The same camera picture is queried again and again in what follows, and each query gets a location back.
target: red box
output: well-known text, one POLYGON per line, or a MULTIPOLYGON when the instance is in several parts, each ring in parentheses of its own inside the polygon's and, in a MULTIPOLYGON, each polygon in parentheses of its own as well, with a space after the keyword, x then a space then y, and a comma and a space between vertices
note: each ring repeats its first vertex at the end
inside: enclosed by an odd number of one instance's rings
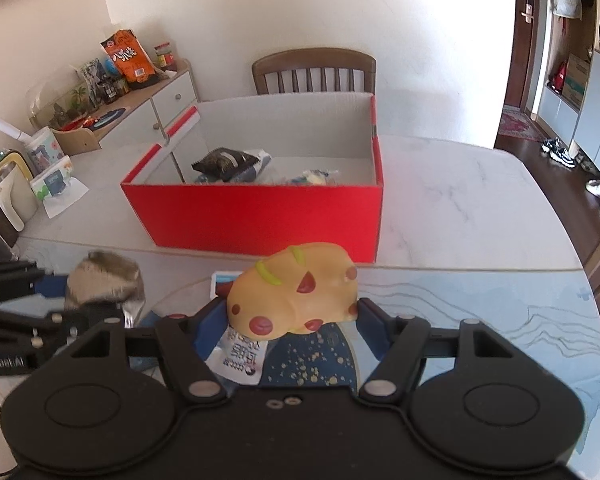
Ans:
POLYGON ((155 244, 260 256, 333 242, 356 262, 375 261, 383 182, 374 96, 280 94, 201 103, 168 134, 167 145, 152 147, 122 181, 155 244), (190 165, 221 146, 269 152, 265 171, 284 178, 294 168, 340 170, 343 183, 194 184, 199 173, 190 165))

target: jar with red lid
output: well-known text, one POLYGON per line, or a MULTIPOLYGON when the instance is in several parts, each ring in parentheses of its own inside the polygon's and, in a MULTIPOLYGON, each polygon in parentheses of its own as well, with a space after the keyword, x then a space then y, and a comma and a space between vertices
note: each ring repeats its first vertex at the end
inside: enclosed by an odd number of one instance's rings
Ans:
POLYGON ((169 41, 155 47, 155 53, 156 56, 158 56, 158 67, 160 67, 160 69, 172 70, 174 72, 178 71, 176 59, 171 52, 171 43, 169 41))

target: drawer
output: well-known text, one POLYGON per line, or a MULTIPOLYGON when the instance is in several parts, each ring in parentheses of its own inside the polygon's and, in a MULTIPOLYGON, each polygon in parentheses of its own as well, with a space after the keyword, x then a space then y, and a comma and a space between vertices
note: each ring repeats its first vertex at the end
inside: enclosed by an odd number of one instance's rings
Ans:
POLYGON ((145 142, 165 143, 151 101, 145 102, 100 141, 103 148, 120 148, 145 142))
POLYGON ((165 86, 153 99, 162 126, 166 128, 181 111, 196 100, 189 73, 181 75, 165 86))

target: red patterned rug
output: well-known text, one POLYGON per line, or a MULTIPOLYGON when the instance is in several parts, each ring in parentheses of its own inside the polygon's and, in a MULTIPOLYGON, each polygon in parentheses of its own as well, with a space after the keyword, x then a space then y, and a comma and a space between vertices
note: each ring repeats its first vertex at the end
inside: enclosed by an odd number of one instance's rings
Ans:
POLYGON ((517 108, 508 106, 505 106, 502 110, 498 134, 517 137, 519 139, 534 140, 535 142, 542 142, 546 139, 545 134, 538 127, 534 126, 531 119, 517 108))

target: toy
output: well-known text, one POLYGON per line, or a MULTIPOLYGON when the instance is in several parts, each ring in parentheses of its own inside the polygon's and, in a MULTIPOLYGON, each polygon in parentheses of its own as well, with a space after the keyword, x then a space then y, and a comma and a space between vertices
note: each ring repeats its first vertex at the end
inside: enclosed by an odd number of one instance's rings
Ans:
POLYGON ((342 247, 292 246, 261 260, 230 287, 229 323, 253 340, 316 332, 324 323, 355 320, 358 271, 342 247))

